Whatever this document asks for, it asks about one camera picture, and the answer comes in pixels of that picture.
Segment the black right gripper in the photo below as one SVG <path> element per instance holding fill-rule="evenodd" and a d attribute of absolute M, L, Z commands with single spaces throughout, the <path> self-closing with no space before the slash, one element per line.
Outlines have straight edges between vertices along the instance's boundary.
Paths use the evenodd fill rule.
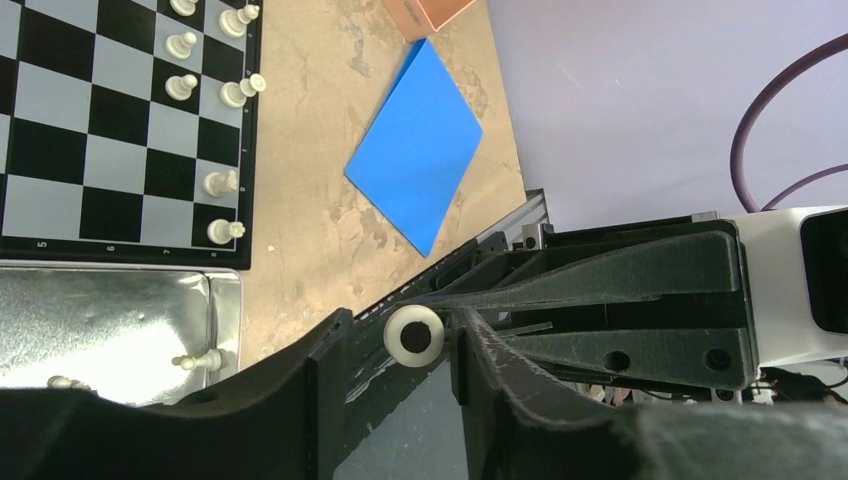
<path fill-rule="evenodd" d="M 754 380 L 759 358 L 743 327 L 751 317 L 745 248 L 730 235 L 737 237 L 738 229 L 717 218 L 571 232 L 548 226 L 548 249 L 628 247 L 502 287 L 432 296 L 430 308 L 568 307 L 546 313 L 557 329 L 613 330 L 512 329 L 503 340 L 569 382 L 739 390 Z"/>

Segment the white chess piece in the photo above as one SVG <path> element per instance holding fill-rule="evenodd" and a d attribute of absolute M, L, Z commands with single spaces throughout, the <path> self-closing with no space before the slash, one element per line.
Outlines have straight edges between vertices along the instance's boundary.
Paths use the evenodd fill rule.
<path fill-rule="evenodd" d="M 241 108 L 249 98 L 255 97 L 266 88 L 266 79 L 261 74 L 254 73 L 239 82 L 224 83 L 219 90 L 219 98 L 227 107 Z"/>

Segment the white chess bishop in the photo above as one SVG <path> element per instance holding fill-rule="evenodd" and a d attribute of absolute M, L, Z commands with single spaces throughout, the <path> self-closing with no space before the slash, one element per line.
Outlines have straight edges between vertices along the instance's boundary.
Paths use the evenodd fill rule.
<path fill-rule="evenodd" d="M 230 38 L 241 38 L 246 35 L 250 23 L 258 19 L 260 12 L 261 7 L 255 4 L 225 10 L 218 17 L 219 28 Z"/>

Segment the white piece passed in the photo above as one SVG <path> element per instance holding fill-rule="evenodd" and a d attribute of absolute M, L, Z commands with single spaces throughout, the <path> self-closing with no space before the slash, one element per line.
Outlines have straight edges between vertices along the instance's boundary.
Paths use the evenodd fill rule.
<path fill-rule="evenodd" d="M 399 364 L 419 368 L 433 363 L 442 352 L 445 327 L 440 317 L 430 308 L 407 305 L 388 318 L 383 343 Z"/>

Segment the white knight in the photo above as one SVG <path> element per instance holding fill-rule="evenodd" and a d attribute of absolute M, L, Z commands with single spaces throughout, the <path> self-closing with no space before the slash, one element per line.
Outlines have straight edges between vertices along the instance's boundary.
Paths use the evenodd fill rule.
<path fill-rule="evenodd" d="M 240 189 L 238 173 L 234 170 L 209 173 L 202 181 L 202 188 L 207 195 L 216 198 L 236 193 Z"/>

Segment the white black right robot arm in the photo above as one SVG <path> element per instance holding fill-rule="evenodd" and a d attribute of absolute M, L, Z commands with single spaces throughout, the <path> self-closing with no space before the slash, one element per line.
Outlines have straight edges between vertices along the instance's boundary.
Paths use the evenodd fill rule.
<path fill-rule="evenodd" d="M 489 255 L 424 304 L 495 322 L 567 381 L 740 390 L 847 352 L 847 211 L 706 214 L 555 233 Z"/>

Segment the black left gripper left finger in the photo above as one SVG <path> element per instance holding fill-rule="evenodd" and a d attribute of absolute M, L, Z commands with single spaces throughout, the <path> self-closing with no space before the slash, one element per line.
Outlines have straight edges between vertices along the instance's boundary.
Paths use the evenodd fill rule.
<path fill-rule="evenodd" d="M 352 313 L 173 405 L 82 389 L 1 393 L 5 479 L 329 479 L 341 460 Z"/>

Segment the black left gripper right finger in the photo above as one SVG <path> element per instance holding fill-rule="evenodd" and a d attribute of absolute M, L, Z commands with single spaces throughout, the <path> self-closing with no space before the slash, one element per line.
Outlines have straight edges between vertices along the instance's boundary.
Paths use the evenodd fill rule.
<path fill-rule="evenodd" d="M 843 479 L 847 411 L 589 399 L 454 311 L 451 373 L 473 479 Z"/>

